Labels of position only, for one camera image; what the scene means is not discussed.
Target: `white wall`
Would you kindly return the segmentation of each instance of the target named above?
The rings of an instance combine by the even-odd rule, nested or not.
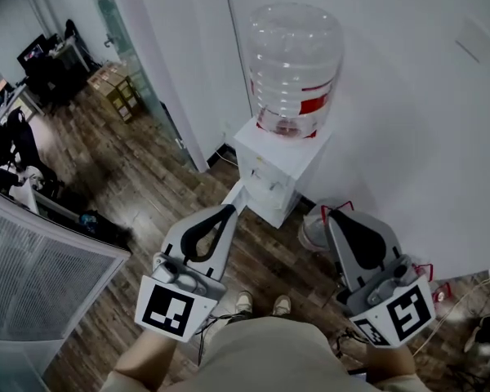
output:
[[[58,34],[64,35],[65,22],[71,19],[95,61],[119,61],[118,54],[111,46],[104,46],[106,30],[94,0],[47,0],[52,11]]]
[[[242,38],[277,1],[345,29],[335,129],[305,195],[388,222],[436,278],[490,268],[490,55],[478,64],[455,43],[465,16],[490,33],[490,0],[232,0]]]
[[[227,1],[144,2],[181,104],[207,159],[251,117]]]
[[[25,77],[16,57],[42,33],[29,0],[0,0],[0,73],[8,82]]]

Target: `black chair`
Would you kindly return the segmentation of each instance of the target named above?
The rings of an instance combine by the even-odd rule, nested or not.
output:
[[[74,94],[74,81],[61,60],[50,56],[39,56],[25,63],[25,83],[46,105],[66,105]]]
[[[56,173],[46,166],[40,159],[38,148],[34,140],[33,130],[25,120],[21,108],[16,108],[9,113],[9,117],[7,118],[7,131],[9,132],[13,144],[15,144],[13,157],[16,153],[20,155],[20,166],[24,169],[28,166],[36,167],[40,170],[46,182],[58,185]]]

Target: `wooden floor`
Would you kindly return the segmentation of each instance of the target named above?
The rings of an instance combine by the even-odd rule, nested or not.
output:
[[[149,274],[151,257],[159,251],[164,234],[180,218],[220,203],[238,179],[238,171],[220,160],[209,172],[197,173],[149,115],[125,124],[104,111],[88,90],[78,94],[74,104],[73,111],[62,108],[43,119],[52,141],[42,148],[42,157],[65,182],[68,205],[96,209],[132,233],[132,258],[45,374],[53,391],[91,392],[100,388],[118,356],[141,332],[133,322],[140,277]],[[239,217],[223,279],[229,292],[215,314],[232,312],[236,294],[243,289],[254,296],[258,314],[267,314],[278,295],[288,294],[293,313],[318,326],[335,346],[336,336],[349,324],[334,304],[337,286],[331,261],[326,254],[306,251],[297,241],[297,228],[307,211],[299,205],[279,230],[248,210]],[[474,278],[452,282],[455,298],[474,285]],[[488,288],[458,307],[455,321],[450,318],[417,355],[420,376],[432,390],[457,390],[447,365],[465,360],[461,349],[474,324],[471,312],[482,305],[483,313],[490,311],[490,300],[484,303],[486,293]],[[451,304],[445,303],[439,312],[446,312]],[[209,342],[216,331],[217,327],[209,332]],[[415,350],[429,333],[425,330],[411,348]],[[195,338],[179,346],[167,385],[196,373],[198,344]],[[363,347],[356,341],[343,343],[342,361],[347,368],[363,366]],[[482,362],[467,365],[475,372],[489,370]]]

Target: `cable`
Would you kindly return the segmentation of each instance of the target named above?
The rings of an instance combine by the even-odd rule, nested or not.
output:
[[[91,62],[91,63],[92,63],[92,64],[93,64],[95,67],[97,67],[98,69],[100,69],[100,68],[102,67],[102,65],[101,65],[100,63],[97,63],[97,62],[95,61],[95,59],[92,57],[91,53],[90,53],[90,52],[89,52],[89,51],[88,51],[88,50],[85,48],[85,46],[84,46],[84,45],[82,45],[82,44],[81,44],[79,41],[82,41],[82,39],[81,39],[79,36],[77,36],[77,39],[76,39],[77,47],[80,47],[80,49],[81,49],[82,51],[84,51],[84,52],[86,53],[86,55],[89,57],[89,61],[90,61],[90,62]]]
[[[489,301],[490,301],[490,290],[488,291],[486,301],[483,303],[483,306],[481,307],[481,310],[477,313],[477,315],[475,314],[475,312],[471,312],[471,313],[477,318],[481,318],[481,315],[483,314],[483,311],[487,307]]]
[[[157,210],[159,213],[162,213],[162,211],[160,211],[160,210],[159,210],[159,208],[158,208],[158,207],[157,207],[157,206],[156,206],[156,205],[153,203],[153,201],[152,201],[152,200],[150,200],[150,199],[149,199],[147,196],[145,196],[144,194],[141,194],[141,196],[142,196],[142,197],[143,197],[145,200],[147,200],[147,202],[149,202],[151,205],[153,205],[153,206],[154,206],[154,209],[156,209],[156,210]]]
[[[466,299],[466,297],[468,297],[469,295],[474,293],[474,291],[476,289],[479,289],[480,287],[487,285],[489,283],[490,283],[490,278],[487,278],[486,280],[483,280],[480,284],[472,287],[465,295],[463,295],[463,297],[459,301],[456,302],[456,304],[447,312],[447,314],[439,320],[438,324],[435,326],[434,330],[429,335],[429,337],[425,340],[425,342],[421,345],[421,347],[419,347],[419,349],[416,350],[416,352],[414,353],[414,356],[417,353],[419,353],[423,349],[423,347],[425,347],[425,345],[428,344],[428,342],[432,339],[432,337],[435,335],[435,333],[441,328],[441,326],[444,324],[444,322],[447,320],[447,318],[452,314],[452,312],[455,310],[455,308],[458,307],[459,304],[462,303],[464,299]]]
[[[226,161],[226,162],[228,162],[228,163],[231,163],[233,166],[236,166],[236,167],[238,166],[238,164],[236,164],[234,161],[230,161],[230,160],[228,160],[227,158],[223,158],[223,157],[220,155],[220,153],[218,153],[217,151],[216,151],[216,155],[217,155],[218,157],[220,157],[220,158],[221,158],[223,161]]]
[[[452,379],[456,381],[459,389],[462,392],[466,392],[468,389],[466,388],[466,384],[472,388],[475,392],[483,392],[487,383],[487,379],[481,376],[477,376],[474,373],[467,372],[462,368],[458,368],[456,366],[448,365],[448,369],[452,374]]]
[[[336,349],[337,349],[336,357],[338,359],[341,359],[341,357],[343,357],[343,352],[341,351],[341,339],[342,338],[348,338],[351,340],[356,340],[358,343],[368,344],[368,341],[366,341],[363,338],[361,338],[360,336],[358,336],[350,328],[346,328],[345,331],[343,332],[343,334],[339,335],[336,338]]]
[[[210,323],[206,323],[205,326],[201,330],[199,330],[198,332],[196,332],[195,335],[198,335],[198,334],[201,334],[202,335],[200,337],[200,340],[199,340],[198,365],[200,365],[202,363],[203,345],[204,345],[204,342],[205,342],[205,336],[204,335],[206,334],[206,331],[210,327],[212,327],[212,325],[214,325],[215,323],[217,323],[221,319],[231,319],[231,318],[235,317],[236,315],[239,315],[239,314],[227,314],[227,315],[221,315],[219,317],[215,317],[214,315],[209,315],[209,317],[207,318],[207,321],[209,319],[212,319],[212,321]]]

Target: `desk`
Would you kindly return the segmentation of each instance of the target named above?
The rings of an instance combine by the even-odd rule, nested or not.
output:
[[[25,89],[27,88],[26,84],[22,84],[21,86],[18,86],[13,93],[9,96],[9,100],[7,101],[6,104],[3,104],[2,107],[0,108],[0,121],[2,121],[2,118],[9,113],[9,110],[11,110],[11,107],[15,103],[16,99],[18,99],[20,96],[22,96],[23,99],[27,100],[29,102],[29,105],[31,105],[33,109],[33,113],[38,112],[42,116],[45,116],[43,111],[38,107],[38,105],[34,102],[33,99],[31,99],[31,96]]]
[[[76,57],[80,61],[80,64],[82,64],[83,65],[83,68],[88,73],[90,73],[91,72],[91,69],[87,65],[87,62],[85,62],[85,60],[83,59],[82,53],[80,52],[80,50],[76,46],[76,38],[74,36],[65,39],[64,46],[62,48],[60,48],[58,51],[50,50],[49,51],[49,55],[52,56],[53,58],[59,58],[65,52],[67,52],[67,50],[69,50],[69,49],[73,49],[74,53],[76,54]]]
[[[12,186],[9,190],[9,195],[12,196],[17,202],[23,204],[32,213],[43,216],[38,207],[42,209],[51,210],[65,219],[79,225],[80,215],[66,209],[65,207],[55,203],[54,201],[46,198],[43,194],[39,193],[31,187],[31,181],[29,178],[22,186]]]

